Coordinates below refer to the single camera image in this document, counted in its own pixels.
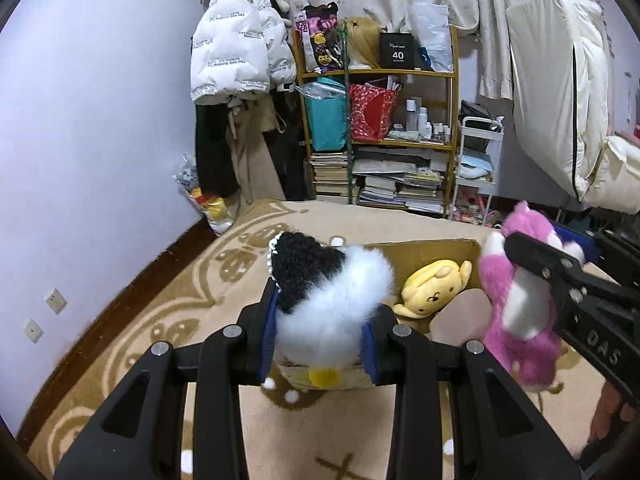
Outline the person's right hand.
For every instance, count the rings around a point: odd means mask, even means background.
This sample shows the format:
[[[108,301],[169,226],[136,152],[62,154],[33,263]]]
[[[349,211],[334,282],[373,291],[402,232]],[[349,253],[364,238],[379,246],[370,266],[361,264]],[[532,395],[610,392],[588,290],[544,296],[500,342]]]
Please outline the person's right hand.
[[[626,403],[622,395],[610,383],[605,382],[590,425],[588,442],[604,439],[610,432],[613,422],[632,422],[638,411]]]

